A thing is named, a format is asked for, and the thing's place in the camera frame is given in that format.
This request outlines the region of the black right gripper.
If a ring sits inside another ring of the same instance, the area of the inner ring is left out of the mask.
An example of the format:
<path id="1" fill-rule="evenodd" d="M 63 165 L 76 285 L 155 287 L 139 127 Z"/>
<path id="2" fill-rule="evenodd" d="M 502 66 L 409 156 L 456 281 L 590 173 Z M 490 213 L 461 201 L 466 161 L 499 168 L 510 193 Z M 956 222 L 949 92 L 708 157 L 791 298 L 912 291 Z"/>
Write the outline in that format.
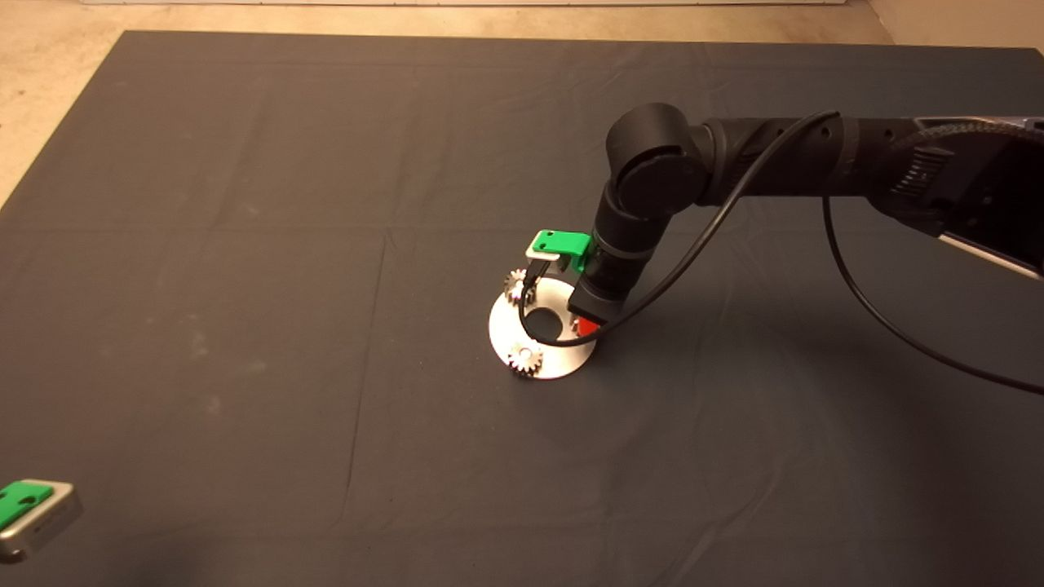
<path id="1" fill-rule="evenodd" d="M 600 325 L 620 315 L 633 289 L 633 271 L 624 259 L 589 259 L 568 308 L 574 313 L 574 334 L 589 337 Z"/>

